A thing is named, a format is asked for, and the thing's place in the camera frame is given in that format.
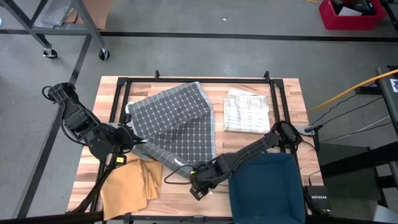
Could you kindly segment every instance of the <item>white plaid towel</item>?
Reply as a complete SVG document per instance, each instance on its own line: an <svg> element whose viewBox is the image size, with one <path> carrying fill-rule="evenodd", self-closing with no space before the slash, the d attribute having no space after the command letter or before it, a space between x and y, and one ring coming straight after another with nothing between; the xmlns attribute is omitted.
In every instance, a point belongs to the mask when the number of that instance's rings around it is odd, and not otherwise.
<svg viewBox="0 0 398 224"><path fill-rule="evenodd" d="M265 96L232 89L224 99L224 131L268 133L268 112Z"/></svg>

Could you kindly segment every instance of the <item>gray floor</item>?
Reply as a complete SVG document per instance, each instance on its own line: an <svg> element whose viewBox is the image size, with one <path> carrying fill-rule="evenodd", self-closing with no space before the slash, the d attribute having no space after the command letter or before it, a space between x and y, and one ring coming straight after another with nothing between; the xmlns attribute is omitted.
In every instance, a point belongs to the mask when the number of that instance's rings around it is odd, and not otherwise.
<svg viewBox="0 0 398 224"><path fill-rule="evenodd" d="M17 1L32 14L37 1ZM0 29L19 29L2 8ZM136 32L213 32L276 35L347 35L395 37L386 19L370 32L329 31L323 27L318 4L288 1L115 1L107 28ZM0 35L0 218L12 218L21 202L27 180L56 112L56 106L41 96L44 85L70 78L84 37L51 36L59 58L41 57L42 48L28 35ZM98 44L92 42L76 83L80 100L92 108L103 75L162 75L298 77L307 108L371 78L380 66L398 64L398 45L344 42L295 42L275 40L172 39L106 37L111 58L98 59ZM374 99L357 96L328 117ZM309 114L314 121L325 109ZM382 101L337 119L325 126L321 139L359 130L385 118ZM347 138L338 144L377 147L396 141L391 126ZM29 211L30 216L63 213L72 190L81 147L57 140ZM382 174L388 170L380 168ZM391 207L398 211L396 189L386 191ZM362 212L373 212L363 206Z"/></svg>

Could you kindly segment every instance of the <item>yellow cloth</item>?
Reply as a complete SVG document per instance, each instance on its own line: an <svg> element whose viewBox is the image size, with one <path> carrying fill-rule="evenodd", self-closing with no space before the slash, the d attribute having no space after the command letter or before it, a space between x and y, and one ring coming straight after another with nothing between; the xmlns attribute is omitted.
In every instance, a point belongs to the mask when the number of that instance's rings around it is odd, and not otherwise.
<svg viewBox="0 0 398 224"><path fill-rule="evenodd" d="M104 220L146 208L147 201L159 198L162 164L144 161L128 153L127 164L113 170L101 189Z"/></svg>

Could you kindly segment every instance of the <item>cart leg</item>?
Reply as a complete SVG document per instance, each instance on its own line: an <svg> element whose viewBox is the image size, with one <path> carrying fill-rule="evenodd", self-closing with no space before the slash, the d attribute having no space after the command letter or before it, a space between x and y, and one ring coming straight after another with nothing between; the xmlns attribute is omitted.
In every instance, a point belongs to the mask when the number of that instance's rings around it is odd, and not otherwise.
<svg viewBox="0 0 398 224"><path fill-rule="evenodd" d="M57 52L52 50L52 45L47 41L43 34L32 32L30 27L30 19L22 9L13 0L0 0L0 4L29 32L29 34L43 46L43 57L57 58Z"/></svg>
<svg viewBox="0 0 398 224"><path fill-rule="evenodd" d="M77 10L79 13L79 16L85 23L86 28L90 32L91 36L99 43L101 46L101 49L99 51L99 58L103 61L106 61L110 53L105 47L104 39L102 38L100 32L98 32L97 26L95 25L93 19L90 16L90 13L88 13L86 6L84 5L82 0L71 0L73 7Z"/></svg>

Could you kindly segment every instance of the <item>caster wheel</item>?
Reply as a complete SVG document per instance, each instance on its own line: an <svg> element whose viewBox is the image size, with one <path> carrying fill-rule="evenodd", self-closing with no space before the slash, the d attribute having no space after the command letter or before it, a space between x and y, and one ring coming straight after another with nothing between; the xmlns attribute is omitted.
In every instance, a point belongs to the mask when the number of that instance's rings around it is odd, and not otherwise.
<svg viewBox="0 0 398 224"><path fill-rule="evenodd" d="M106 61L107 59L109 59L109 56L111 56L111 53L108 50L100 50L98 57L99 59L101 59L102 61Z"/></svg>
<svg viewBox="0 0 398 224"><path fill-rule="evenodd" d="M43 57L49 58L49 59L55 59L58 57L58 53L54 50L51 50L51 54L47 53L46 50L43 50Z"/></svg>

